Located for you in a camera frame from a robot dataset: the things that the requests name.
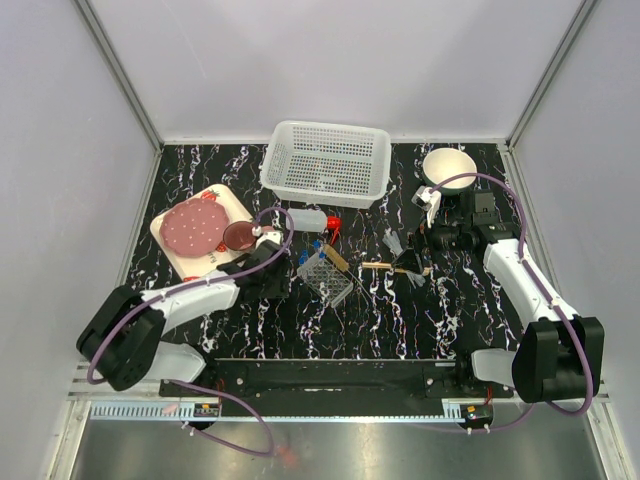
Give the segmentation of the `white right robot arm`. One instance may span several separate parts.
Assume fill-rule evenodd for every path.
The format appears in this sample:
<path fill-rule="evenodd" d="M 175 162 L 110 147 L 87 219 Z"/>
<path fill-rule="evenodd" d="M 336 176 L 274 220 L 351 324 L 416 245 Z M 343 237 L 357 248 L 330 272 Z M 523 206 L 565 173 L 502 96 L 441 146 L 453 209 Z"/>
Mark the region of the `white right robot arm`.
<path fill-rule="evenodd" d="M 438 254 L 473 254 L 515 308 L 524 327 L 519 346 L 465 354 L 453 374 L 460 393 L 476 396 L 491 382 L 515 390 L 529 404 L 590 401 L 599 391 L 604 327 L 560 297 L 521 241 L 519 226 L 500 221 L 493 200 L 489 190 L 467 191 L 453 222 L 443 224 L 436 220 L 440 193 L 419 187 L 412 201 L 424 216 L 393 264 L 421 273 Z"/>

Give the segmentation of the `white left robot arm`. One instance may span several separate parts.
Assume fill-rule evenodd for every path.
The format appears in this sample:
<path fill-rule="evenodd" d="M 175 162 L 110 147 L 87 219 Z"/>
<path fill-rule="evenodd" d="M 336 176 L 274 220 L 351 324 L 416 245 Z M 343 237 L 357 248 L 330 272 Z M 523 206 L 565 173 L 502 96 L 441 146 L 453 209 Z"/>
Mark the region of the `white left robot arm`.
<path fill-rule="evenodd" d="M 216 372 L 187 344 L 166 342 L 170 331 L 206 314 L 226 311 L 249 294 L 261 295 L 288 246 L 264 240 L 242 265 L 230 263 L 170 288 L 115 288 L 80 334 L 76 348 L 89 362 L 86 380 L 125 391 L 141 381 L 179 380 L 196 396 L 215 386 Z"/>

